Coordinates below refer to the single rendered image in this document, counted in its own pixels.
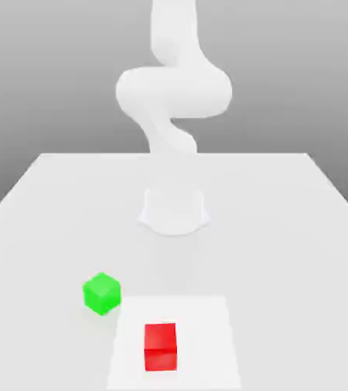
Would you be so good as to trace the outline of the small green cube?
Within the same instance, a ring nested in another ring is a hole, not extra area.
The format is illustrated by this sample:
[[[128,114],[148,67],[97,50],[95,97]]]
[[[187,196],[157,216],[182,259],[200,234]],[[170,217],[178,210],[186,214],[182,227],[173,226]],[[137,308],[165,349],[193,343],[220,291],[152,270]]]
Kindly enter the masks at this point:
[[[98,273],[82,285],[84,304],[103,316],[121,304],[121,284],[106,273]]]

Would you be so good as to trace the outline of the small red cube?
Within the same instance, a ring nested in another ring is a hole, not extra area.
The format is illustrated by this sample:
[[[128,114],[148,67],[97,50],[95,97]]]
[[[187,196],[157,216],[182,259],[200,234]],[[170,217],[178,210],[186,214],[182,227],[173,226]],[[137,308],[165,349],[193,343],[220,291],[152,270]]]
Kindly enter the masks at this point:
[[[174,371],[178,366],[175,323],[144,325],[145,371]]]

